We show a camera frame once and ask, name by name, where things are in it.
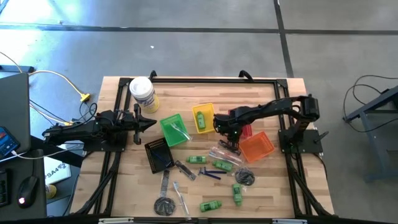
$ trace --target white container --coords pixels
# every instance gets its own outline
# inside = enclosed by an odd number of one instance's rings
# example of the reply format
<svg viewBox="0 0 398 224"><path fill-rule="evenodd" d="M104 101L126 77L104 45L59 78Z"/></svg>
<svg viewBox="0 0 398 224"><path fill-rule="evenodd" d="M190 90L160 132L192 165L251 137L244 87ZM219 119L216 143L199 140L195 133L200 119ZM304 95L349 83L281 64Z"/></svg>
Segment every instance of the white container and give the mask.
<svg viewBox="0 0 398 224"><path fill-rule="evenodd" d="M133 79L129 89L131 95L146 113L153 113L159 108L159 99L156 96L154 86L147 77Z"/></svg>

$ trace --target phone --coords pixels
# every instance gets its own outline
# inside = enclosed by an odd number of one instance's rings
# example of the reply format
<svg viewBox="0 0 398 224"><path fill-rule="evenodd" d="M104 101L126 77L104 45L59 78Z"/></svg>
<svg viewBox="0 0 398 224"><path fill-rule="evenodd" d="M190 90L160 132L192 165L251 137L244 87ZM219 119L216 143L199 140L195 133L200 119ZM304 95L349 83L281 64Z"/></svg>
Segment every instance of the phone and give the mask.
<svg viewBox="0 0 398 224"><path fill-rule="evenodd" d="M0 159L18 149L19 142L11 135L6 127L0 127Z"/></svg>

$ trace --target yellow plastic bin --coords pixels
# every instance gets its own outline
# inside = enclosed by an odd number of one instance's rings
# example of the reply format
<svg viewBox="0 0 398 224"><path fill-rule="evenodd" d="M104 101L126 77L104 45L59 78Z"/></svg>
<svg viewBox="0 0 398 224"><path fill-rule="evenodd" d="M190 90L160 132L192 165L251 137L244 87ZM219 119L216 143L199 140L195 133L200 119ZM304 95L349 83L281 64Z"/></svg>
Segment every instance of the yellow plastic bin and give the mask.
<svg viewBox="0 0 398 224"><path fill-rule="evenodd" d="M199 111L203 114L203 117L205 118L206 127L203 129L200 129L198 126L197 114ZM197 131L199 134L210 133L215 131L213 127L214 107L212 103L194 106L192 108L192 113L193 113L193 119L195 120L195 126L197 127Z"/></svg>

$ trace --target small green bottle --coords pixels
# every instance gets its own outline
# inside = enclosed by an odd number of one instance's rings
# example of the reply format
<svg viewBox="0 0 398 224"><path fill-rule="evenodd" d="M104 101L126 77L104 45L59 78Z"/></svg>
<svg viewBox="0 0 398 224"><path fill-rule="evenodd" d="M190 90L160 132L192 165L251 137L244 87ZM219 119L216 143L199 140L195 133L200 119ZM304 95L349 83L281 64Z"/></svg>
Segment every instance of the small green bottle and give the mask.
<svg viewBox="0 0 398 224"><path fill-rule="evenodd" d="M197 120L199 129L206 128L205 116L200 111L197 113Z"/></svg>
<svg viewBox="0 0 398 224"><path fill-rule="evenodd" d="M218 200L214 200L211 202L205 202L200 204L200 211L201 212L207 212L210 210L214 210L217 208L220 208L222 206L222 203Z"/></svg>
<svg viewBox="0 0 398 224"><path fill-rule="evenodd" d="M236 206L242 205L242 192L241 192L241 185L240 184L233 184L232 185L232 194L234 194L234 202Z"/></svg>
<svg viewBox="0 0 398 224"><path fill-rule="evenodd" d="M225 170L226 172L232 171L232 163L226 161L213 161L213 165L216 168Z"/></svg>
<svg viewBox="0 0 398 224"><path fill-rule="evenodd" d="M206 164L205 156L190 156L187 158L187 162L191 164Z"/></svg>

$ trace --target orange plastic bin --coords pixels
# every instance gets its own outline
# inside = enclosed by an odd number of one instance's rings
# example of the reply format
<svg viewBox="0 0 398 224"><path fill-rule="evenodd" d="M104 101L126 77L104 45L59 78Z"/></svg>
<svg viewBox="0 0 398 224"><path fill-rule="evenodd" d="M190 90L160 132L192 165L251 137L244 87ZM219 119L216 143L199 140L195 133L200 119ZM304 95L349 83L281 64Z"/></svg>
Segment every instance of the orange plastic bin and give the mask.
<svg viewBox="0 0 398 224"><path fill-rule="evenodd" d="M239 148L248 162L262 159L275 149L264 131L239 143Z"/></svg>

